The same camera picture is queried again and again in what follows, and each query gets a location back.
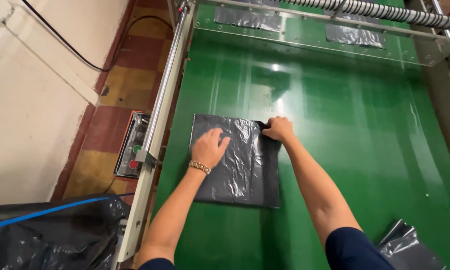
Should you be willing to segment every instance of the red button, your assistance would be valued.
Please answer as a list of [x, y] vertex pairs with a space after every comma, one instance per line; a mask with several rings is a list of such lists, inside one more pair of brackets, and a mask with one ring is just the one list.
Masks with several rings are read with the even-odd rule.
[[128, 167], [136, 169], [138, 167], [138, 162], [136, 160], [132, 160], [130, 161], [130, 163], [128, 163]]

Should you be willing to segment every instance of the green conveyor belt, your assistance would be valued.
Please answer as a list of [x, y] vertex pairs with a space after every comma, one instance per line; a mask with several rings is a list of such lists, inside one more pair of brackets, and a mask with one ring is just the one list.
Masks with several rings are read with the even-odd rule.
[[[188, 57], [154, 214], [186, 171], [193, 114], [285, 115], [372, 241], [402, 218], [450, 269], [450, 156], [419, 66], [197, 29]], [[327, 269], [284, 149], [279, 175], [280, 209], [193, 203], [177, 268]]]

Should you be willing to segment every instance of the metal roller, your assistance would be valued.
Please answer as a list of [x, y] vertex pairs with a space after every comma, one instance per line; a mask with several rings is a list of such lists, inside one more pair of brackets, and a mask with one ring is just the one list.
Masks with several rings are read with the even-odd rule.
[[450, 16], [362, 2], [357, 0], [278, 0], [283, 3], [405, 22], [429, 28], [450, 29]]

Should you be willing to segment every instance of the green button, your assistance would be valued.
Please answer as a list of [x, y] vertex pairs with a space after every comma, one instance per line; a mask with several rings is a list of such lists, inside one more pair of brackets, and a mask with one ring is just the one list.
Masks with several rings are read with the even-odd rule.
[[139, 146], [139, 145], [135, 145], [134, 147], [133, 147], [133, 153], [137, 153], [138, 152], [138, 150], [141, 150], [141, 146]]

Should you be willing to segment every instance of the dark blue sleeve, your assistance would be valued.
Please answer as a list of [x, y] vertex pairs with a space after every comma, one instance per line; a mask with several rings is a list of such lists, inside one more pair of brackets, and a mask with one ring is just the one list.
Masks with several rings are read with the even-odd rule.
[[175, 270], [171, 261], [165, 258], [155, 258], [145, 262], [138, 270]]
[[367, 236], [351, 227], [330, 233], [325, 242], [325, 254], [331, 270], [394, 270]]

